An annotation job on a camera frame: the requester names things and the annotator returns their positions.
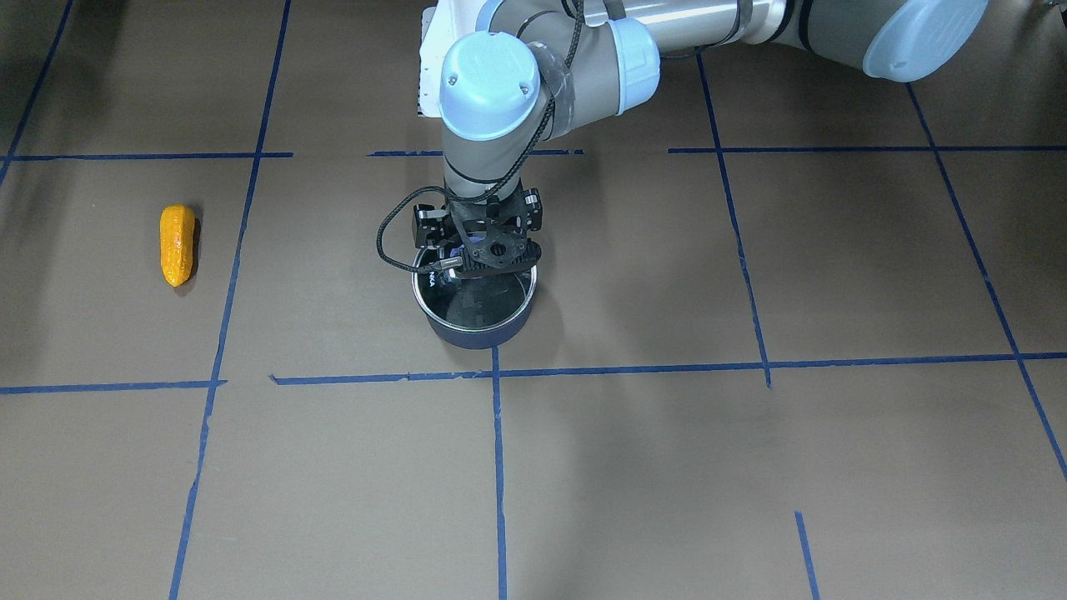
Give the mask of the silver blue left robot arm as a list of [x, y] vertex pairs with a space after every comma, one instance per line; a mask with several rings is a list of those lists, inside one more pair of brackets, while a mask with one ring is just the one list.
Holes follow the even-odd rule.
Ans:
[[519, 171], [536, 144], [647, 102], [666, 58], [783, 44], [873, 78], [941, 68], [984, 1], [439, 1], [424, 11], [419, 107], [443, 122], [441, 215], [417, 246], [456, 239], [501, 260], [540, 227]]

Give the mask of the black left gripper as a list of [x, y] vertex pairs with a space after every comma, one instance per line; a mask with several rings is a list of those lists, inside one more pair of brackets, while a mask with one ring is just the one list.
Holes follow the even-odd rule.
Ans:
[[446, 218], [443, 225], [443, 247], [458, 251], [469, 243], [473, 249], [490, 251], [500, 246], [504, 251], [540, 251], [530, 233], [541, 228], [544, 203], [536, 187], [516, 187], [509, 198], [492, 198], [487, 202], [448, 201], [442, 206]]

